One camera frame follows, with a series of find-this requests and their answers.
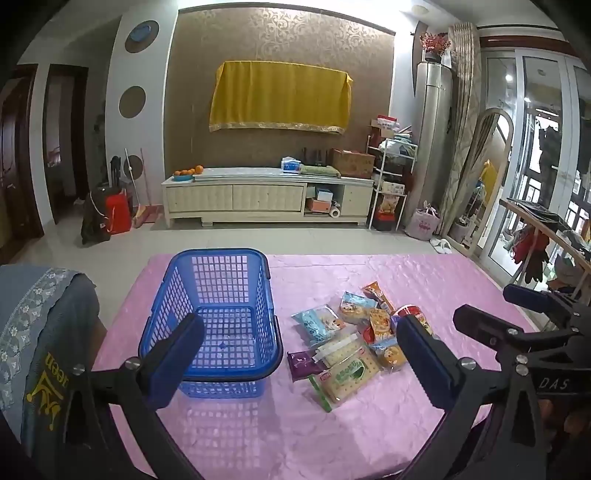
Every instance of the wallpaper wall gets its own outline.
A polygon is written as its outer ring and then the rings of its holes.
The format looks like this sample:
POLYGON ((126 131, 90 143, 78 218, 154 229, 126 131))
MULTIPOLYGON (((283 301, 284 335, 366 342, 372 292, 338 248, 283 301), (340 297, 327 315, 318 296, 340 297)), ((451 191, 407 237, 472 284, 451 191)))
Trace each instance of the wallpaper wall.
POLYGON ((179 14, 164 103, 166 173, 205 167, 279 166, 301 149, 363 151, 369 121, 387 114, 394 36, 353 21, 279 8, 236 7, 179 14), (353 79, 344 135, 290 130, 209 132, 216 69, 226 60, 272 60, 343 70, 353 79))

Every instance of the tile floor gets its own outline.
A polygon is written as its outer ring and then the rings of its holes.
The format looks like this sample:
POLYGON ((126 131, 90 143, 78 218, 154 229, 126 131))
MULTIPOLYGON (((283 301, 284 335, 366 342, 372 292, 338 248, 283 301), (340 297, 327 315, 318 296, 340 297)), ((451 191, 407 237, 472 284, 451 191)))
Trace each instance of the tile floor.
POLYGON ((225 224, 203 229, 197 220, 178 220, 167 230, 163 221, 83 246, 82 217, 72 214, 29 244, 15 259, 85 273, 96 285, 100 318, 109 327, 148 259, 189 248, 250 247, 265 254, 434 254, 428 242, 403 233, 369 232, 358 226, 297 224, 225 224))

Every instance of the purple snack package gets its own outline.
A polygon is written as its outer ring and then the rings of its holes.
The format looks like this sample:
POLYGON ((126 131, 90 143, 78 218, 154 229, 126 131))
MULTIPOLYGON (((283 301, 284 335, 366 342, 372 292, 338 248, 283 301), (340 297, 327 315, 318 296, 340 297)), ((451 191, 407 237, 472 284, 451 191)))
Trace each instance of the purple snack package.
POLYGON ((313 351, 287 354, 292 381, 304 380, 309 375, 317 375, 326 370, 324 362, 322 360, 314 362, 312 355, 314 355, 313 351))

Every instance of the white shelf rack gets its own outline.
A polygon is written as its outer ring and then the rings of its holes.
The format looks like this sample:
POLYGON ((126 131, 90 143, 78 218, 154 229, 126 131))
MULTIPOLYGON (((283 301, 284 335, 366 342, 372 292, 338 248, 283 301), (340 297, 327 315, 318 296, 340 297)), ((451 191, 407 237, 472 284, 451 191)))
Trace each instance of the white shelf rack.
POLYGON ((400 226, 400 219, 402 218, 402 213, 404 211, 404 206, 406 205, 406 199, 407 199, 407 194, 405 193, 404 195, 399 195, 399 194, 394 194, 394 193, 389 193, 389 192, 384 192, 382 190, 379 189, 380 185, 382 184, 382 177, 384 176, 384 174, 386 175, 393 175, 395 177, 402 177, 402 174, 400 173, 392 173, 389 171, 385 171, 384 170, 384 165, 386 163, 386 157, 402 157, 402 158, 410 158, 413 163, 410 167, 410 173, 413 173, 414 171, 414 164, 417 160, 417 149, 418 149, 418 145, 412 144, 410 142, 407 142, 405 140, 399 140, 398 138, 386 138, 385 142, 385 148, 384 151, 382 152, 379 148, 377 147, 370 147, 369 146, 369 138, 370 136, 368 135, 368 140, 365 146, 365 152, 366 153, 370 153, 370 152, 379 152, 382 156, 382 164, 380 166, 380 168, 378 167, 374 167, 374 171, 379 173, 379 179, 378 179, 378 185, 374 186, 374 192, 375 192, 375 197, 374 197, 374 201, 373 201, 373 206, 372 206, 372 210, 371 210, 371 216, 369 217, 369 225, 368 225, 368 229, 371 230, 371 224, 374 221, 374 214, 375 214, 375 209, 377 207, 378 204, 378 196, 380 194, 384 194, 384 195, 393 195, 395 197, 401 197, 402 198, 402 206, 400 207, 400 214, 398 215, 398 220, 396 222, 396 230, 398 230, 398 227, 400 226), (413 147, 414 149, 414 155, 410 156, 410 155, 403 155, 403 154, 386 154, 386 152, 388 151, 388 145, 390 144, 400 144, 403 147, 413 147))

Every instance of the white slippers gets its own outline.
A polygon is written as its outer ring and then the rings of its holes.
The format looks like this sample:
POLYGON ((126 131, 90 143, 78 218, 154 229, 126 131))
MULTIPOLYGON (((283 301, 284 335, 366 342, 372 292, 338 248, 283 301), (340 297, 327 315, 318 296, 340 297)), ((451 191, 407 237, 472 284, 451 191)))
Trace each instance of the white slippers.
POLYGON ((452 254, 453 249, 447 240, 444 238, 431 238, 429 240, 431 246, 435 249, 438 254, 452 254))

